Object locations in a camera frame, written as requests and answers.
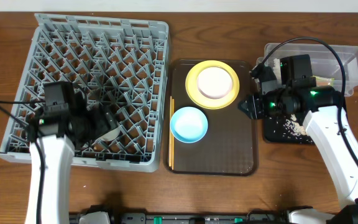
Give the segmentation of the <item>food scraps pile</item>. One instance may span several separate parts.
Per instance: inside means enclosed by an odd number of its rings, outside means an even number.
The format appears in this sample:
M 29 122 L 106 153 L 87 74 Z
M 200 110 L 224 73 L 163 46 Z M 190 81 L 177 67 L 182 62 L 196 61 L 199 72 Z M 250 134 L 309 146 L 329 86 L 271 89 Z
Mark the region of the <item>food scraps pile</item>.
M 284 128 L 292 136 L 308 136 L 307 132 L 305 131 L 305 128 L 298 123 L 298 120 L 294 114 L 292 114 L 289 119 L 285 120 Z

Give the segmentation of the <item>white tissue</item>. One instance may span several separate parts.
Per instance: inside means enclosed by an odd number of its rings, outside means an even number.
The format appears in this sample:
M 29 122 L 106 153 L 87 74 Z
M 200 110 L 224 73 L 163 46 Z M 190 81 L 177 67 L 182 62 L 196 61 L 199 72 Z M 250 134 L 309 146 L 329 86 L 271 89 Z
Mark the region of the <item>white tissue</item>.
M 282 82 L 282 77 L 281 77 L 281 63 L 280 60 L 278 58 L 275 58 L 273 60 L 273 72 L 276 76 L 276 79 L 278 81 L 278 83 Z

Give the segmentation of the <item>white cup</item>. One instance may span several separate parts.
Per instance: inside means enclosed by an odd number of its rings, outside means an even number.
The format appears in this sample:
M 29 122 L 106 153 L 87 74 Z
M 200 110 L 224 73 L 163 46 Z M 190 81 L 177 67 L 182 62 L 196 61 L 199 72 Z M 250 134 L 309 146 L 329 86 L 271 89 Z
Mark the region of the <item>white cup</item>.
M 113 129 L 113 130 L 109 131 L 108 133 L 102 135 L 101 137 L 99 137 L 99 139 L 102 141 L 106 141 L 106 142 L 113 141 L 118 137 L 120 132 L 121 131 L 119 130 L 119 128 L 116 128 L 116 129 Z

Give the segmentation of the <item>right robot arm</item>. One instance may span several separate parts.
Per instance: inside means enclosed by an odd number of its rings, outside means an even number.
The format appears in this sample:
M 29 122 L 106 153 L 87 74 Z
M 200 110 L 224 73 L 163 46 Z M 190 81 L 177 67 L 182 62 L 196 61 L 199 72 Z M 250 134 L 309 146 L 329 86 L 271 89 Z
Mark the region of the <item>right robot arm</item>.
M 311 207 L 287 211 L 287 223 L 358 223 L 358 142 L 344 109 L 344 97 L 330 85 L 319 86 L 308 55 L 281 58 L 250 71 L 260 91 L 240 109 L 251 119 L 295 115 L 312 139 L 334 182 L 341 211 L 332 215 Z

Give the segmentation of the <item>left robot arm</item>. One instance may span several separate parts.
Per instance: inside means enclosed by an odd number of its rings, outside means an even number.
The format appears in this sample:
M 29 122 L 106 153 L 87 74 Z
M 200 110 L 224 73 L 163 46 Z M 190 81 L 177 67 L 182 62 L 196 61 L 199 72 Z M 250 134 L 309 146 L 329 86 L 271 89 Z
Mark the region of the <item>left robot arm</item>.
M 76 148 L 120 134 L 108 107 L 86 107 L 71 82 L 44 85 L 45 103 L 26 127 L 31 180 L 26 223 L 68 223 L 70 172 Z

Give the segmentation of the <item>white pink bowl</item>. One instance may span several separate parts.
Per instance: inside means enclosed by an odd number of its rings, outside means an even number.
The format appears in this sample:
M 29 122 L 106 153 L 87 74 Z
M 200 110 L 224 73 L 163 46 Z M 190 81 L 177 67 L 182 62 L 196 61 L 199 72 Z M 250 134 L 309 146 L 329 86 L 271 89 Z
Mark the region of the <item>white pink bowl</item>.
M 210 99 L 226 96 L 233 86 L 230 74 L 223 68 L 209 67 L 197 76 L 197 87 L 201 94 Z

